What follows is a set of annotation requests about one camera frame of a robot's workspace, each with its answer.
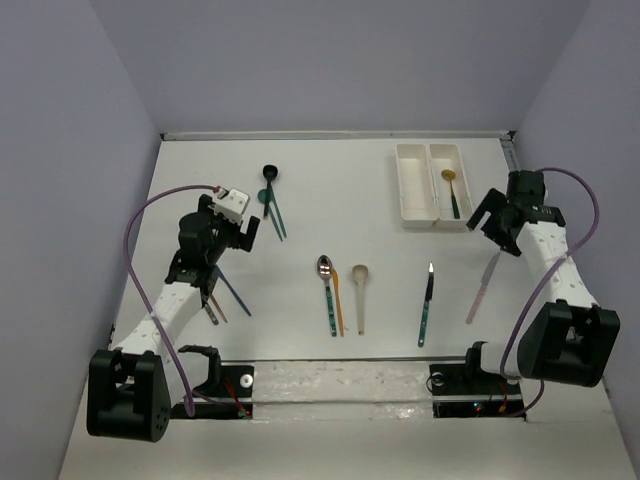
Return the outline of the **teal plastic spoon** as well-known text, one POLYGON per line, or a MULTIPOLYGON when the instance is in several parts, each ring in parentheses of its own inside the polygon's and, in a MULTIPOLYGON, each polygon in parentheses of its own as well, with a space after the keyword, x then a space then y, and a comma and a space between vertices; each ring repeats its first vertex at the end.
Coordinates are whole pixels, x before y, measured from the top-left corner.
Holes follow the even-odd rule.
MULTIPOLYGON (((266 193, 266 189, 261 189, 258 192, 258 200, 263 205, 264 205, 264 200, 265 200, 265 193, 266 193)), ((275 232, 276 232, 279 240, 281 242, 283 242, 285 238, 283 238, 283 236, 281 234, 279 225, 278 225, 277 220, 276 220, 275 210, 274 210, 274 208, 273 208, 273 206, 271 204, 270 204, 270 209, 269 209, 269 217, 271 218, 272 225, 273 225, 273 227, 275 229, 275 232)))

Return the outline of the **gold spoon green handle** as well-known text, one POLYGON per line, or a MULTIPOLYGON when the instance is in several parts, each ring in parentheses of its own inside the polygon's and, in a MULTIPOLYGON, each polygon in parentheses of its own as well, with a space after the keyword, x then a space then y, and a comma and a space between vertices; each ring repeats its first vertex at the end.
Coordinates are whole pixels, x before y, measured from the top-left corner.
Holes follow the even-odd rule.
POLYGON ((457 197, 456 197, 456 194, 455 194, 455 191, 454 191, 454 186, 453 186, 453 181, 456 178, 456 173, 453 170, 444 169, 441 172, 441 176, 449 184, 450 200, 451 200, 451 205, 452 205, 453 217, 455 219, 459 219, 460 218, 460 211, 459 211, 457 197))

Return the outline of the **black spoon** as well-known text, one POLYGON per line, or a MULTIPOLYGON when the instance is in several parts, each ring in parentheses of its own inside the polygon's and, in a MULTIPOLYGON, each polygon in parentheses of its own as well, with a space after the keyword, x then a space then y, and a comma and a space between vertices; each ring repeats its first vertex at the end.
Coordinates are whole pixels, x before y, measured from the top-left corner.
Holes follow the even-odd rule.
POLYGON ((267 219, 269 217, 270 203, 273 196, 272 183, 278 176, 278 168, 275 165, 267 164, 262 169, 262 175, 266 181, 263 218, 267 219))

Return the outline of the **steel knife green handle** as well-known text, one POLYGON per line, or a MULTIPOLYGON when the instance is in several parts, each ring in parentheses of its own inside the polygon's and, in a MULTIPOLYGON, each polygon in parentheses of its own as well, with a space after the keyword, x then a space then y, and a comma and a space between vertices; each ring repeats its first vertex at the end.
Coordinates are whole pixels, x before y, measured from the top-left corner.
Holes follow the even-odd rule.
POLYGON ((422 306, 421 322, 420 322, 419 336, 418 336, 418 342, 417 342, 417 345, 419 348, 422 348, 425 343, 426 329, 427 329, 427 323, 429 318, 430 302, 433 298, 434 283, 435 283, 434 265, 432 262, 430 262, 429 268, 428 268, 428 282, 427 282, 425 297, 424 297, 423 306, 422 306))

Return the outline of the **steel spoon green handle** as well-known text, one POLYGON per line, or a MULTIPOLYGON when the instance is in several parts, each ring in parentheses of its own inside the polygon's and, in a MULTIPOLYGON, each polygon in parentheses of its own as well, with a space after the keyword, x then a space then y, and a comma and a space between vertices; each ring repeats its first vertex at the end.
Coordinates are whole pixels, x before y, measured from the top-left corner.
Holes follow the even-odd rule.
POLYGON ((332 337, 336 337, 337 324, 335 319, 333 296, 331 292, 332 263, 327 255, 321 255, 316 262, 316 267, 317 273, 324 284, 330 333, 332 337))

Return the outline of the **orange plastic knife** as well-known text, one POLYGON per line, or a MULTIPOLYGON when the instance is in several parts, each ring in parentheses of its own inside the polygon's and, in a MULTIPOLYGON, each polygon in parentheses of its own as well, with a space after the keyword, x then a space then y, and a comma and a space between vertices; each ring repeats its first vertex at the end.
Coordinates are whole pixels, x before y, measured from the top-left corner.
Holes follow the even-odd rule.
POLYGON ((339 329, 339 334, 341 337, 345 336, 345 325, 344 325, 344 318, 343 318, 343 311, 342 311, 342 305, 341 305, 341 298, 340 298, 340 290, 339 290, 339 275, 337 270, 332 267, 332 282, 333 282, 333 287, 334 287, 334 294, 335 294, 335 308, 337 311, 337 321, 338 321, 338 329, 339 329))

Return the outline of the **beige wooden spoon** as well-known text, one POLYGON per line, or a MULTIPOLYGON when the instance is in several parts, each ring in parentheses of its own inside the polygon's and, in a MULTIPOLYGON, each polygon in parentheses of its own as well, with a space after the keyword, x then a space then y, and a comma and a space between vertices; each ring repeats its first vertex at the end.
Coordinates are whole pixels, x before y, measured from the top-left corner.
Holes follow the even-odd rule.
POLYGON ((356 316, 357 329, 360 336, 365 334, 365 285, 369 277, 366 265, 358 264, 352 269, 352 277, 356 283, 356 316))

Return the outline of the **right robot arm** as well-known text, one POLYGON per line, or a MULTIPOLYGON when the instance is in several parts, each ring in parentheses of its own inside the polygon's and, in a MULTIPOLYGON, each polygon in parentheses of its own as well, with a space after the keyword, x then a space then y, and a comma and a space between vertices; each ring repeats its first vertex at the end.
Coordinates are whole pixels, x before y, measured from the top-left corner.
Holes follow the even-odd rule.
POLYGON ((462 384, 482 392, 502 376, 582 387, 596 386, 606 367, 620 319, 602 308, 581 279, 560 209, 545 202, 543 170, 516 170, 504 192, 490 189, 467 222, 501 252, 525 258, 534 291, 503 344, 477 341, 460 368, 462 384))

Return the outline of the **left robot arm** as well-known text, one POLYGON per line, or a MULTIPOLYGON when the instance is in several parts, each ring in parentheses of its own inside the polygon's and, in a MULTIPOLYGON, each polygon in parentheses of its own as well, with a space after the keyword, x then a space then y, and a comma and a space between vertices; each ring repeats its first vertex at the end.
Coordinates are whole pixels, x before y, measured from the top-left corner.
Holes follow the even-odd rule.
POLYGON ((218 261, 229 249, 252 249, 260 221, 246 214, 250 201, 235 188, 208 187, 197 209, 179 220, 178 249, 158 298, 151 301, 141 291, 146 315, 127 337, 97 350, 89 362, 89 435, 155 443, 166 433, 174 407, 193 417, 195 401, 210 402, 217 389, 228 395, 239 418, 249 418, 218 349, 183 343, 180 336, 201 320, 223 319, 213 296, 218 261))

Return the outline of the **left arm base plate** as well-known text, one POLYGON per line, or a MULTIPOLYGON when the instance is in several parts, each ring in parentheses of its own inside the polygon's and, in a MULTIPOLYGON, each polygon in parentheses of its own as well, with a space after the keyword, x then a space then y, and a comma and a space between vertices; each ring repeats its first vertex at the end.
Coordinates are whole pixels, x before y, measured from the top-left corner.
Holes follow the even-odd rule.
POLYGON ((217 385, 195 389, 195 414, 189 417, 183 402, 184 388, 175 368, 166 374, 172 399, 171 420, 244 420, 252 418, 255 368, 249 364, 223 363, 217 385))

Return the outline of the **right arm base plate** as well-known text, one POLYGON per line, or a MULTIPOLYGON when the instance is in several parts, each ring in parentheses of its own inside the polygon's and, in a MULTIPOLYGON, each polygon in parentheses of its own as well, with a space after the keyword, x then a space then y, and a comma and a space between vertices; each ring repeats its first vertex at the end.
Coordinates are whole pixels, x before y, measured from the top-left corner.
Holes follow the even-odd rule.
POLYGON ((436 419, 498 418, 524 408, 518 384, 500 375, 469 374, 463 363, 431 364, 426 388, 436 419))

